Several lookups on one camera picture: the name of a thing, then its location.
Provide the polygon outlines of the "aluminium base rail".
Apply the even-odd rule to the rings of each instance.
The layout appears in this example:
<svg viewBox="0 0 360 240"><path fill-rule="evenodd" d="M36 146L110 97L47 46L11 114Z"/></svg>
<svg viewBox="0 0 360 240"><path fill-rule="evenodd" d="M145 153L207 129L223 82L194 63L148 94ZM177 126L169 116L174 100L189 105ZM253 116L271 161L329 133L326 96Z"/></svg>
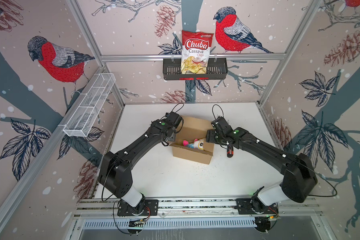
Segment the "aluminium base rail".
<svg viewBox="0 0 360 240"><path fill-rule="evenodd" d="M187 198L159 198L157 218L174 217L236 217L239 215L236 199L242 197L187 197ZM113 216L113 208L117 207L118 199L84 199L79 202L74 219L109 219ZM309 197L303 203L286 200L274 204L279 210L280 217L293 216L323 216L320 205L315 198Z"/></svg>

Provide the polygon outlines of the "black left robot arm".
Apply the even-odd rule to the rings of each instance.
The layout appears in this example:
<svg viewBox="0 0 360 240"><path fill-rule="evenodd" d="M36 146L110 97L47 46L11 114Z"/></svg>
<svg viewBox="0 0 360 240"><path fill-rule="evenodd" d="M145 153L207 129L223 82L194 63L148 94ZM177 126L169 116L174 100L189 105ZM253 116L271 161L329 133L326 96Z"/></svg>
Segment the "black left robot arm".
<svg viewBox="0 0 360 240"><path fill-rule="evenodd" d="M133 186L132 170L153 147L158 144L167 147L169 142L173 142L179 132L178 126L183 123L184 119L179 114L167 113L153 121L138 139L124 149L117 153L107 152L100 167L99 184L140 213L144 208L145 196Z"/></svg>

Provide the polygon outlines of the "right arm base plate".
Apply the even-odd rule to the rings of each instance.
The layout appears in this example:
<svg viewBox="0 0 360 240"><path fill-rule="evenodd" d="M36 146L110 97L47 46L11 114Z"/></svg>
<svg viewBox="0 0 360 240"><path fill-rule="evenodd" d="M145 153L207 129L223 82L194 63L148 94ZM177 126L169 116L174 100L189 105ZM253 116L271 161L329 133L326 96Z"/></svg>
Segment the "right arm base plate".
<svg viewBox="0 0 360 240"><path fill-rule="evenodd" d="M259 200L236 199L236 209L239 215L278 215L279 208L277 204L266 206Z"/></svg>

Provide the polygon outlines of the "pink blue plush toy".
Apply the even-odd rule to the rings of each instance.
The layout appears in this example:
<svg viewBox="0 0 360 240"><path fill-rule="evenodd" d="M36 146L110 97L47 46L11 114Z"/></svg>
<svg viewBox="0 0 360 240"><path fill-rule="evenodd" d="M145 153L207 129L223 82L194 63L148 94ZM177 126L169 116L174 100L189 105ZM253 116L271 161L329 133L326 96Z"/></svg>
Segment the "pink blue plush toy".
<svg viewBox="0 0 360 240"><path fill-rule="evenodd" d="M183 146L190 148L190 149L198 149L198 150L202 150L204 151L204 143L205 143L205 138L203 139L194 139L194 141L192 143L190 143L187 140L183 140Z"/></svg>

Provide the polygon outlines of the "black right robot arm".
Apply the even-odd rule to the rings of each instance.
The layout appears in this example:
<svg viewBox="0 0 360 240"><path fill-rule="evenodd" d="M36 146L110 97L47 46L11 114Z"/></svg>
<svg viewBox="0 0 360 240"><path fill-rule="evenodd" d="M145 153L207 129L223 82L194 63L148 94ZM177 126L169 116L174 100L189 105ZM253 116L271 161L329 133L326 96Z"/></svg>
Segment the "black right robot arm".
<svg viewBox="0 0 360 240"><path fill-rule="evenodd" d="M248 152L283 175L283 180L272 186L259 188L251 197L252 210L257 213L266 207L284 200L303 203L318 183L312 163L305 154L293 155L273 147L255 137L243 128L232 129L224 117L211 122L212 130L207 131L206 141Z"/></svg>

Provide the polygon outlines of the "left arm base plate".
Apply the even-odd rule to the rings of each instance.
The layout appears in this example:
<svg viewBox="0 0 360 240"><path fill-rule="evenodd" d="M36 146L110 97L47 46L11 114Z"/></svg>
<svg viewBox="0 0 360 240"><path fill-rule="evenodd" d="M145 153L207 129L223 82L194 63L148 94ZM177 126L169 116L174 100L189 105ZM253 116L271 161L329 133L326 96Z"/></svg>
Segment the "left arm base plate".
<svg viewBox="0 0 360 240"><path fill-rule="evenodd" d="M130 206L127 202L121 200L117 207L118 217L133 217L133 216L156 216L158 214L159 201L142 199L136 207Z"/></svg>

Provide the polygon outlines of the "Chuba cassava chips bag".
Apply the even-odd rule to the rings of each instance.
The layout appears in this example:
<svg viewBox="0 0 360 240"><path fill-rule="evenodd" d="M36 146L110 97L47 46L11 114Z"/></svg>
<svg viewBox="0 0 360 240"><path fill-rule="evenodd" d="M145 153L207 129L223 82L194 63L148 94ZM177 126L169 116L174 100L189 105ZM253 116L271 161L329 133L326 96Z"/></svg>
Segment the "Chuba cassava chips bag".
<svg viewBox="0 0 360 240"><path fill-rule="evenodd" d="M182 74L206 74L214 34L182 31Z"/></svg>

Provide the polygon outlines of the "red black utility knife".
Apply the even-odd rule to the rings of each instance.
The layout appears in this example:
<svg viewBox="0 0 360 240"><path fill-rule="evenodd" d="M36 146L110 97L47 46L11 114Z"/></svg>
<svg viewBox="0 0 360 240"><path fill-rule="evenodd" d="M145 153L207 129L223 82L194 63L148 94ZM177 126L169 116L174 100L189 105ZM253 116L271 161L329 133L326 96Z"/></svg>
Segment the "red black utility knife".
<svg viewBox="0 0 360 240"><path fill-rule="evenodd" d="M227 157L232 158L234 156L234 148L232 146L227 146Z"/></svg>

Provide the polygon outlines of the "brown cardboard express box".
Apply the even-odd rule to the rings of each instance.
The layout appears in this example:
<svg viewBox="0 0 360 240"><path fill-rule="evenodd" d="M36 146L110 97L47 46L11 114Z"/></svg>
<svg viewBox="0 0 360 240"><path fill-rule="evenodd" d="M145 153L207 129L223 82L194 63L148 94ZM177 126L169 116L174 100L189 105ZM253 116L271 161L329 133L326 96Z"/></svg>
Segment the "brown cardboard express box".
<svg viewBox="0 0 360 240"><path fill-rule="evenodd" d="M208 120L197 119L188 116L182 116L182 118L184 120L184 125L178 127L178 130L181 127L182 129L176 135L175 141L170 144L173 150L173 156L205 165L210 164L214 155L214 144L207 143L205 140L205 150L202 151L184 147L183 140L187 140L192 143L194 139L206 138L207 131L213 129L211 122Z"/></svg>

